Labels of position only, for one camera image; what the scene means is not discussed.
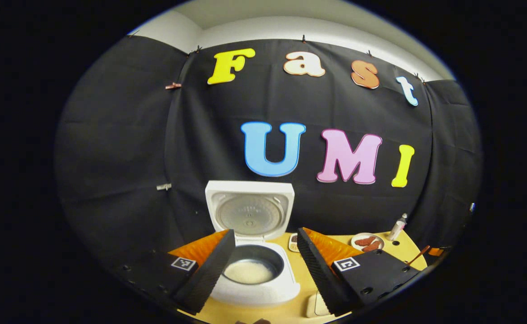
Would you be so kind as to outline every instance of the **white wall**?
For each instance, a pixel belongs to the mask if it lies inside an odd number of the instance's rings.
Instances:
[[[422,59],[409,53],[381,37],[354,27],[335,22],[303,17],[259,17],[241,21],[228,22],[208,29],[201,29],[192,20],[181,13],[169,10],[142,26],[134,29],[138,36],[157,39],[176,47],[186,53],[197,46],[204,49],[215,45],[248,41],[255,39],[298,39],[305,35],[307,41],[317,41],[339,45],[367,53],[368,50],[377,58],[395,64],[400,68],[418,75],[426,81],[454,79],[448,68],[435,58],[434,69]],[[433,54],[425,53],[430,60]]]

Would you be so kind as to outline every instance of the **letter u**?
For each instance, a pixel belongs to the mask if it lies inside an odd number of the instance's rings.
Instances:
[[[272,125],[260,121],[251,121],[241,126],[246,135],[245,156],[250,170],[263,176],[284,176],[298,166],[300,137],[305,133],[305,125],[283,123],[280,131],[286,135],[286,152],[282,162],[270,162],[265,157],[266,135],[272,131]]]

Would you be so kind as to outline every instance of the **inner pot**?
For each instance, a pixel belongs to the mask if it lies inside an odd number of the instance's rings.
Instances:
[[[264,246],[237,246],[229,258],[224,277],[245,285],[267,283],[284,270],[284,261],[279,254]]]

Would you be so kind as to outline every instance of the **black fabric backdrop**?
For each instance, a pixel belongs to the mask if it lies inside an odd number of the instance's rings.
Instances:
[[[208,85],[214,54],[252,48],[232,82]],[[307,51],[326,74],[294,76],[286,54]],[[352,82],[351,63],[377,67],[380,86]],[[395,80],[414,86],[410,105]],[[165,90],[171,82],[180,89]],[[283,159],[285,122],[303,123],[294,172],[268,178],[245,163],[241,124],[267,122],[266,157]],[[323,129],[345,131],[352,150],[362,136],[383,139],[376,182],[321,183]],[[391,186],[399,145],[411,145],[405,188]],[[410,214],[418,245],[452,244],[477,194],[481,148],[473,111],[454,81],[426,85],[393,64],[344,47],[298,40],[252,40],[186,54],[146,37],[126,37],[83,76],[68,101],[56,140],[58,192],[80,237],[109,266],[144,250],[169,250],[213,233],[205,202],[209,180],[289,182],[296,193],[288,231],[324,234],[390,230]],[[171,183],[169,191],[156,186]]]

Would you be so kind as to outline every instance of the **pink letter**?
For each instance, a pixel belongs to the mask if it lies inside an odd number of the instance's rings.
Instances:
[[[339,165],[339,171],[344,182],[347,182],[352,173],[359,166],[357,174],[353,177],[355,183],[370,185],[375,182],[375,162],[377,149],[381,145],[381,137],[366,134],[358,144],[355,152],[349,145],[345,132],[338,129],[325,129],[322,137],[327,141],[326,161],[323,171],[317,174],[319,182],[336,182],[335,163]]]

